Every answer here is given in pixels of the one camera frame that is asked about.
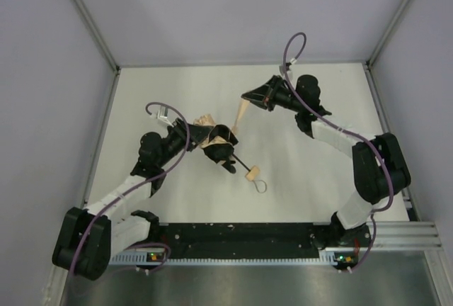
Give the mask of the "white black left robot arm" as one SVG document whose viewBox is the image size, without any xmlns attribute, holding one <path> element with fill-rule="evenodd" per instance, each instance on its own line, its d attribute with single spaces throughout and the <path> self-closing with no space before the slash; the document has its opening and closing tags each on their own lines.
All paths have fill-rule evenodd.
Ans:
<svg viewBox="0 0 453 306">
<path fill-rule="evenodd" d="M 214 139 L 215 128 L 214 123 L 202 119 L 186 123 L 178 118 L 167 127 L 165 137 L 157 132 L 144 134 L 137 162 L 126 179 L 100 200 L 66 212 L 52 263 L 94 281 L 103 275 L 112 257 L 150 238 L 159 219 L 135 205 L 162 187 L 168 163 L 177 165 L 187 152 L 205 147 Z"/>
</svg>

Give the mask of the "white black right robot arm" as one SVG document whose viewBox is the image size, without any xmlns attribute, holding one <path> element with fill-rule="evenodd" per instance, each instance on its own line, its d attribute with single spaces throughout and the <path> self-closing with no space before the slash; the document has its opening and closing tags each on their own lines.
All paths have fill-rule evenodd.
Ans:
<svg viewBox="0 0 453 306">
<path fill-rule="evenodd" d="M 352 159 L 355 191 L 331 217 L 322 246 L 349 242 L 374 213 L 388 210 L 395 196 L 410 185 L 411 175 L 396 136 L 360 135 L 338 122 L 321 105 L 318 79 L 302 75 L 296 86 L 281 76 L 242 94 L 242 99 L 266 111 L 279 106 L 294 111 L 297 127 Z"/>
</svg>

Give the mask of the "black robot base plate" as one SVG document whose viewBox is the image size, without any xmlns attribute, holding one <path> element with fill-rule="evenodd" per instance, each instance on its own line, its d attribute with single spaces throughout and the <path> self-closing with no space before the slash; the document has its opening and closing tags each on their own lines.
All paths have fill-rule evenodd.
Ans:
<svg viewBox="0 0 453 306">
<path fill-rule="evenodd" d="M 365 249 L 369 227 L 338 236 L 314 223 L 161 223 L 147 242 L 171 248 L 172 259 L 314 259 L 328 247 Z"/>
</svg>

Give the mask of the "beige and black folding umbrella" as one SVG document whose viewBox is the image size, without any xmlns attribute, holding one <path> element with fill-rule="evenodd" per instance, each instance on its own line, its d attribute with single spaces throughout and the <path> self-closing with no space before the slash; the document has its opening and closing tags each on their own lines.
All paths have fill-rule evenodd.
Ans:
<svg viewBox="0 0 453 306">
<path fill-rule="evenodd" d="M 245 170 L 245 179 L 251 182 L 258 193 L 265 193 L 268 189 L 267 183 L 258 178 L 260 168 L 256 165 L 248 166 L 235 153 L 235 146 L 239 143 L 237 135 L 239 133 L 239 122 L 245 115 L 250 102 L 241 99 L 236 113 L 234 124 L 228 127 L 214 121 L 210 114 L 201 115 L 195 119 L 193 125 L 199 127 L 210 127 L 210 132 L 206 139 L 201 141 L 199 147 L 209 159 L 215 164 L 219 164 L 230 174 L 236 173 L 235 164 L 240 164 Z"/>
</svg>

